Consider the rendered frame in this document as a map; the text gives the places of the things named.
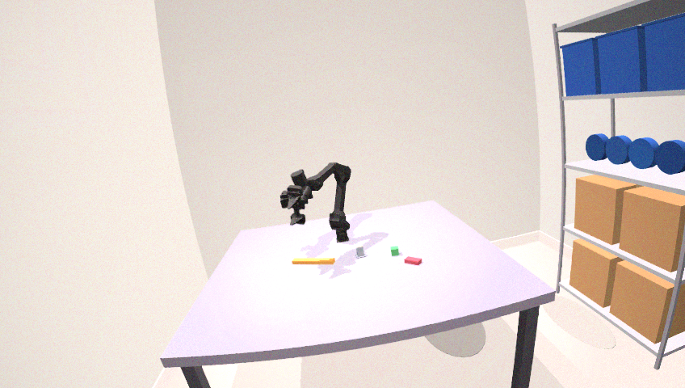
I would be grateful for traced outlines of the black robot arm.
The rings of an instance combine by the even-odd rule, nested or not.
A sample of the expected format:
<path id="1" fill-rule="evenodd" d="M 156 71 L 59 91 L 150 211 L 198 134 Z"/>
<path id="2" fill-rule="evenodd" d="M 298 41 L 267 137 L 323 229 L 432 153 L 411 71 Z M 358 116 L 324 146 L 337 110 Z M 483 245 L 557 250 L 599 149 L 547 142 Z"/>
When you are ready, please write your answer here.
<path id="1" fill-rule="evenodd" d="M 291 173 L 292 182 L 296 186 L 301 186 L 302 191 L 306 192 L 309 199 L 313 199 L 312 191 L 319 191 L 323 186 L 323 182 L 334 174 L 337 182 L 334 211 L 330 213 L 329 224 L 332 230 L 336 230 L 337 243 L 349 242 L 347 237 L 347 230 L 350 229 L 350 223 L 346 221 L 346 215 L 343 212 L 346 185 L 351 177 L 351 168 L 344 166 L 337 162 L 330 162 L 319 173 L 306 179 L 303 169 Z M 280 195 L 280 203 L 283 209 L 288 207 L 288 191 L 285 190 Z"/>

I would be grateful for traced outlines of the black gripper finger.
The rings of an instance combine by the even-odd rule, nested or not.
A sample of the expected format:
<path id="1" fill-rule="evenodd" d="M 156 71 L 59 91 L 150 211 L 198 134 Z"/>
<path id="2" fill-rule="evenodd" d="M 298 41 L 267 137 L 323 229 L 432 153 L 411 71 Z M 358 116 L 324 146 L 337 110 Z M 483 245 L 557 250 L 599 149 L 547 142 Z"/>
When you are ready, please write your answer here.
<path id="1" fill-rule="evenodd" d="M 297 223 L 303 223 L 303 222 L 304 222 L 304 221 L 303 221 L 303 217 L 291 216 L 291 223 L 290 223 L 290 226 L 294 226 L 294 225 L 296 225 Z"/>
<path id="2" fill-rule="evenodd" d="M 291 209 L 301 198 L 298 192 L 288 192 L 288 209 Z"/>

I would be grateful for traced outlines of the red rectangular block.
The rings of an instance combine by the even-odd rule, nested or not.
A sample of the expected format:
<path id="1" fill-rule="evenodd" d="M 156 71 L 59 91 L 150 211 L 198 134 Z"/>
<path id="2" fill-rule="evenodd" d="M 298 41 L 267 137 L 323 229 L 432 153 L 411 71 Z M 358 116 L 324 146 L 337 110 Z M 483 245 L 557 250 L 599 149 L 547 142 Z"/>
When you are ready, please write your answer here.
<path id="1" fill-rule="evenodd" d="M 405 264 L 414 264 L 414 265 L 419 265 L 422 262 L 422 259 L 414 258 L 414 257 L 407 257 L 404 259 Z"/>

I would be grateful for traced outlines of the yellow bar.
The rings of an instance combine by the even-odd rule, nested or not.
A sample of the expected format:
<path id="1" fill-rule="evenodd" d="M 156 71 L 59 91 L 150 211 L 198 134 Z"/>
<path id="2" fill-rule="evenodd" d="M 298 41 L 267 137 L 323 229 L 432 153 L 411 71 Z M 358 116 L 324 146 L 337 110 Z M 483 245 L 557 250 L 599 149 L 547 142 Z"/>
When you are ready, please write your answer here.
<path id="1" fill-rule="evenodd" d="M 297 259 L 292 260 L 292 264 L 317 264 L 317 265 L 332 265 L 334 258 L 316 258 L 316 259 Z"/>

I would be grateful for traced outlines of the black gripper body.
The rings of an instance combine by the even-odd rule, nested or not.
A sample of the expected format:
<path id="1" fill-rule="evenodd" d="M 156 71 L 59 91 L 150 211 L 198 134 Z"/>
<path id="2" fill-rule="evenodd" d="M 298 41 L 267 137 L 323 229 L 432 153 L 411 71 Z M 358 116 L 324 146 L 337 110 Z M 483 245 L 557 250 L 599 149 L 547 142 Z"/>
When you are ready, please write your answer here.
<path id="1" fill-rule="evenodd" d="M 288 192 L 298 192 L 298 193 L 300 193 L 300 198 L 301 198 L 301 199 L 300 199 L 294 206 L 292 206 L 292 207 L 293 207 L 293 212 L 294 212 L 294 213 L 292 214 L 292 216 L 295 216 L 295 217 L 303 217 L 303 221 L 304 221 L 304 222 L 303 222 L 303 223 L 297 223 L 297 225 L 304 225 L 304 224 L 305 224 L 305 215 L 304 215 L 304 214 L 300 214 L 300 211 L 299 211 L 299 210 L 305 209 L 305 204 L 308 204 L 308 198 L 309 198 L 309 196 L 308 196 L 308 194 L 307 194 L 306 192 L 303 192 L 303 191 L 302 191 L 302 187 L 301 187 L 301 186 L 296 186 L 296 185 L 290 185 L 290 186 L 288 186 Z"/>

